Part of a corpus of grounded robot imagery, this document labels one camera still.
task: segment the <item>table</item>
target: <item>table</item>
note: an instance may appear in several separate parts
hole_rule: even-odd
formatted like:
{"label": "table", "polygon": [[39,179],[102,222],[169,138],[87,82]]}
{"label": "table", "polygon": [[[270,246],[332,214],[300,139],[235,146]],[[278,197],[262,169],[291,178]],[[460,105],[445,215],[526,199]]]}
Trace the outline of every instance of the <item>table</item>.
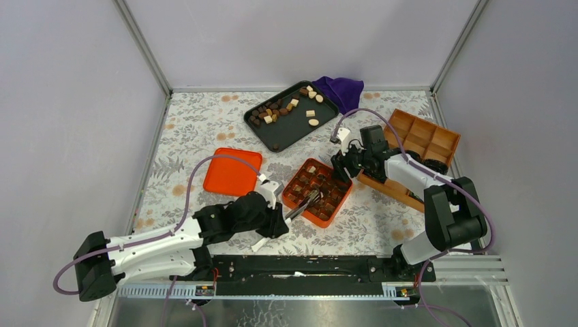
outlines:
{"label": "table", "polygon": [[[261,172],[285,185],[301,164],[313,157],[328,166],[338,146],[329,142],[337,119],[310,133],[285,151],[270,152],[242,119],[249,108],[272,97],[273,92],[174,93],[159,139],[151,175],[137,212],[135,232],[176,223],[183,214],[187,180],[192,168],[219,147],[259,152]],[[389,117],[399,108],[434,121],[424,91],[364,92],[360,108]],[[356,113],[343,126],[359,138],[359,129],[383,123],[368,112]],[[189,213],[233,197],[209,193],[202,183],[209,165],[193,179]],[[293,221],[290,232],[268,242],[259,252],[250,246],[260,240],[256,232],[236,234],[228,242],[210,245],[211,254],[258,255],[390,255],[393,247],[423,232],[423,214],[354,180],[353,190],[332,224],[319,228],[304,218]]]}

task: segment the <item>wooden box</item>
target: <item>wooden box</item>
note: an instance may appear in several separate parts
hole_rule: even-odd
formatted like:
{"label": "wooden box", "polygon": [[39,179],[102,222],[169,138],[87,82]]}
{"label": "wooden box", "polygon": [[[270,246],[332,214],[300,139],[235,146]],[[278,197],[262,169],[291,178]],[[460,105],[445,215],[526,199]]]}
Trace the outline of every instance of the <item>wooden box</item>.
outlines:
{"label": "wooden box", "polygon": [[[404,149],[417,152],[423,160],[436,159],[444,162],[448,167],[451,165],[459,142],[458,133],[399,109],[395,109],[389,122],[401,138]],[[390,148],[399,146],[389,127],[384,130],[384,135]],[[357,180],[423,212],[423,203],[410,196],[410,191],[398,182],[388,179],[385,183],[380,183],[364,175],[363,172],[359,174]]]}

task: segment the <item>orange lid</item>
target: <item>orange lid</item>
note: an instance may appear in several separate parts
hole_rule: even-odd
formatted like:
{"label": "orange lid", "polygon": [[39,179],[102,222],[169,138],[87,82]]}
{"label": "orange lid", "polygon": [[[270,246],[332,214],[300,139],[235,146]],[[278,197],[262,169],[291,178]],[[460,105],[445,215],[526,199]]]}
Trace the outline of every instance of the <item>orange lid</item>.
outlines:
{"label": "orange lid", "polygon": [[[245,150],[218,148],[215,154],[238,157],[257,170],[261,169],[261,162],[263,161],[260,153]],[[244,163],[228,158],[217,158],[211,160],[202,187],[208,192],[226,194],[227,196],[244,196],[255,190],[256,181],[257,174]]]}

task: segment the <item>metal tongs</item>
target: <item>metal tongs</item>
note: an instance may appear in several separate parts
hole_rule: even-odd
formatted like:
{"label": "metal tongs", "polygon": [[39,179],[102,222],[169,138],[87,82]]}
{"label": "metal tongs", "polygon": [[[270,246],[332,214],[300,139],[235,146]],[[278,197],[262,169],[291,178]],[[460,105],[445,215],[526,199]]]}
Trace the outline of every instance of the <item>metal tongs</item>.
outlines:
{"label": "metal tongs", "polygon": [[299,215],[303,213],[303,211],[307,210],[315,205],[315,203],[319,202],[323,199],[323,193],[319,189],[314,189],[313,191],[309,192],[307,196],[299,203],[294,209],[289,211],[289,213],[285,216],[285,220],[293,220]]}

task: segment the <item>gray floor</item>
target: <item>gray floor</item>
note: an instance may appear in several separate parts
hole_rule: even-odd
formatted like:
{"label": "gray floor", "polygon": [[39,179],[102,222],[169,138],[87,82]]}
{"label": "gray floor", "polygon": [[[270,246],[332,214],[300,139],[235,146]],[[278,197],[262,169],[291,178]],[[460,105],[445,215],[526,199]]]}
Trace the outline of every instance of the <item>gray floor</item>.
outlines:
{"label": "gray floor", "polygon": [[[500,326],[491,295],[483,286],[424,287],[431,305],[450,308],[473,326]],[[112,326],[160,326],[163,300],[120,298]],[[207,326],[437,326],[425,309],[398,309],[391,301],[375,300],[214,300],[202,307]],[[466,326],[461,320],[435,311],[450,326]],[[166,326],[202,326],[200,313],[171,300]]]}

